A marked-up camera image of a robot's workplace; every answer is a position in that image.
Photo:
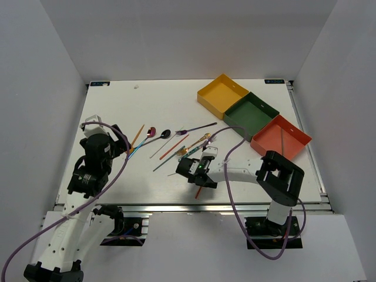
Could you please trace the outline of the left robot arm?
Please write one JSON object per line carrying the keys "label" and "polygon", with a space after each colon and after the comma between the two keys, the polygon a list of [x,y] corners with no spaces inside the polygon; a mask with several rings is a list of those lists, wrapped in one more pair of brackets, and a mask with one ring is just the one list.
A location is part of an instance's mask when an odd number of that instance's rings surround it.
{"label": "left robot arm", "polygon": [[35,264],[26,266],[23,276],[28,281],[83,281],[84,263],[108,234],[119,234],[124,228],[120,207],[95,205],[104,187],[112,184],[113,160],[131,145],[117,125],[110,126],[117,140],[102,122],[90,120],[81,128],[85,154],[75,164],[62,217],[49,244]]}

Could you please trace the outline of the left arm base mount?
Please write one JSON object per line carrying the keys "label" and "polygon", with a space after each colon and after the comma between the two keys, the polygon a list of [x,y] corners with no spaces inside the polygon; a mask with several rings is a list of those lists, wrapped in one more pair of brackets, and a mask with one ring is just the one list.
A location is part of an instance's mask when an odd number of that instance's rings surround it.
{"label": "left arm base mount", "polygon": [[143,246],[146,241],[149,219],[140,216],[125,216],[123,209],[116,205],[103,205],[93,210],[92,223],[104,216],[109,219],[111,232],[105,236],[101,246]]}

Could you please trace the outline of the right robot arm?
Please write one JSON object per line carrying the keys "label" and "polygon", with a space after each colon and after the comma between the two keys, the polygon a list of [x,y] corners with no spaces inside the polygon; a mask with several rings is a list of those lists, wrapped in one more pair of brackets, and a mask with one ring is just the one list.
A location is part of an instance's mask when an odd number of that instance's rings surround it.
{"label": "right robot arm", "polygon": [[304,179],[303,169],[278,152],[269,150],[260,159],[219,160],[216,147],[208,147],[199,159],[182,158],[176,173],[189,183],[212,189],[220,182],[258,184],[271,199],[265,226],[272,234],[286,228]]}

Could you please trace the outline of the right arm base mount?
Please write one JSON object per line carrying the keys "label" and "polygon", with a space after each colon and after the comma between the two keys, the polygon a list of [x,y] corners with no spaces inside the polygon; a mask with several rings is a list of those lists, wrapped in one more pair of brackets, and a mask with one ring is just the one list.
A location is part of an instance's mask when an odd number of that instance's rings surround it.
{"label": "right arm base mount", "polygon": [[[254,244],[262,250],[281,249],[286,237],[287,221],[283,226],[274,224],[266,219],[266,217],[246,217],[245,227],[247,234],[253,240]],[[300,226],[296,216],[292,217],[290,232],[286,249],[302,249],[303,243],[301,237],[298,236]]]}

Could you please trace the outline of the purple iridescent fork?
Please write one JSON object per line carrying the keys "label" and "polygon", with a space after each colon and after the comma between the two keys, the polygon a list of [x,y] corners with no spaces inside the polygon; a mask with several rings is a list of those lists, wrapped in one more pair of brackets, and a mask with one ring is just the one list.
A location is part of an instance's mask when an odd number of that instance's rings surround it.
{"label": "purple iridescent fork", "polygon": [[214,126],[214,125],[217,125],[217,122],[209,123],[209,124],[202,125],[202,126],[199,126],[199,127],[194,127],[194,128],[191,128],[191,129],[177,130],[177,131],[175,131],[175,134],[182,136],[182,135],[187,134],[188,132],[192,132],[192,131],[195,131],[195,130],[211,127],[211,126]]}

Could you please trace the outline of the ornate gold fork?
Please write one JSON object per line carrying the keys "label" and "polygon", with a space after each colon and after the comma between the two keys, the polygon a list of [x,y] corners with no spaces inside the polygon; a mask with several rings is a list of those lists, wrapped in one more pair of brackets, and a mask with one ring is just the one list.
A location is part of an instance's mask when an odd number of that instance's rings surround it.
{"label": "ornate gold fork", "polygon": [[208,139],[209,137],[211,136],[210,133],[206,133],[204,136],[202,136],[198,141],[194,142],[193,144],[191,144],[190,146],[188,147],[185,147],[183,149],[180,149],[178,152],[177,152],[177,155],[178,156],[183,156],[185,155],[190,149],[192,149],[193,147],[195,147],[196,145],[198,145],[199,143],[205,141],[206,139]]}

